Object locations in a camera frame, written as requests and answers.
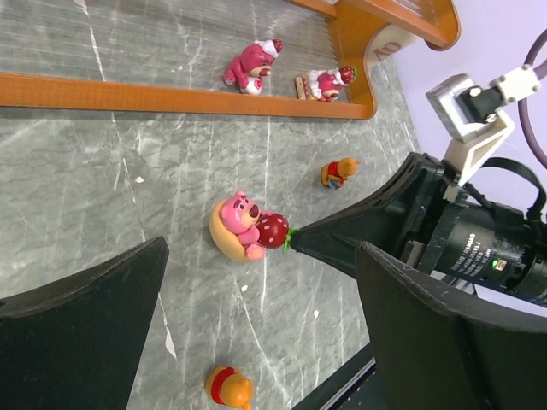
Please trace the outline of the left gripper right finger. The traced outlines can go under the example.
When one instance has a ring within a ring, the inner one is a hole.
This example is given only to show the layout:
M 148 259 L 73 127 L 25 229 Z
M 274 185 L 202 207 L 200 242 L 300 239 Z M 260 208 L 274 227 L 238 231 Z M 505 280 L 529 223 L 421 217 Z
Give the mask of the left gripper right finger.
M 390 409 L 544 409 L 546 319 L 417 272 L 370 243 L 356 280 Z

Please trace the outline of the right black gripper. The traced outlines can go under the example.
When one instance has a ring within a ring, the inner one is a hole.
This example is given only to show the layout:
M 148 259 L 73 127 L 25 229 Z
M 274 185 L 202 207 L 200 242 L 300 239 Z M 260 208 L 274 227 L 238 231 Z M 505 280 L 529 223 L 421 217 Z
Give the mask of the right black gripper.
M 292 248 L 351 278 L 361 241 L 416 267 L 444 209 L 461 195 L 460 177 L 447 161 L 412 152 L 373 194 L 301 228 Z

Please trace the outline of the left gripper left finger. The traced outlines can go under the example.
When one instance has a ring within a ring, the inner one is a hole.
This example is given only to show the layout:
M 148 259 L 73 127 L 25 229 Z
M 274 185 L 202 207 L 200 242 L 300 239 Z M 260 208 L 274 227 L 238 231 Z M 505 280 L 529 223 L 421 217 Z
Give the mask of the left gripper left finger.
M 3 409 L 124 409 L 169 248 L 156 237 L 1 300 Z

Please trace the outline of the pink bear strawberry hat toy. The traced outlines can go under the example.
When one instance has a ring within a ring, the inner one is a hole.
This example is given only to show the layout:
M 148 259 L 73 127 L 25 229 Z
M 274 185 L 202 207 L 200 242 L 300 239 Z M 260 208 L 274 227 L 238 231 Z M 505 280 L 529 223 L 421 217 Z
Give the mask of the pink bear strawberry hat toy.
M 263 79 L 272 74 L 272 65 L 279 57 L 284 43 L 280 39 L 257 40 L 235 56 L 223 74 L 223 82 L 237 86 L 241 93 L 259 96 Z

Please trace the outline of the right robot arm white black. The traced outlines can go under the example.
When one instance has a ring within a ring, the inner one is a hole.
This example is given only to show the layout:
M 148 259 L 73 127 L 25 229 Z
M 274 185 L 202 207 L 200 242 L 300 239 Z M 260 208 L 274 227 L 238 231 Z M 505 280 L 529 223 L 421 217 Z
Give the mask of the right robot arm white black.
M 538 190 L 527 212 L 488 200 L 447 161 L 410 153 L 397 172 L 364 200 L 292 234 L 293 250 L 356 276 L 355 252 L 368 242 L 414 269 L 546 304 L 546 191 L 518 161 L 495 167 Z

